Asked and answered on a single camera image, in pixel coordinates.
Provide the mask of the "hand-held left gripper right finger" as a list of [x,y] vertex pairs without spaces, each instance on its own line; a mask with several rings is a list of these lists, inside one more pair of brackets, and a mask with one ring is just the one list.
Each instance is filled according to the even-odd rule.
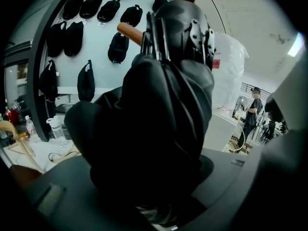
[[297,65],[274,92],[288,132],[253,149],[192,230],[308,228],[308,67]]

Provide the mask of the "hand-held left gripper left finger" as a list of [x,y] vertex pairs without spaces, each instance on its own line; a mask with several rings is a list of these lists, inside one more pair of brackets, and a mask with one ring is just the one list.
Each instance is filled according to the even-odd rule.
[[30,203],[59,231],[155,231],[138,210],[111,203],[81,157],[60,162],[26,189]]

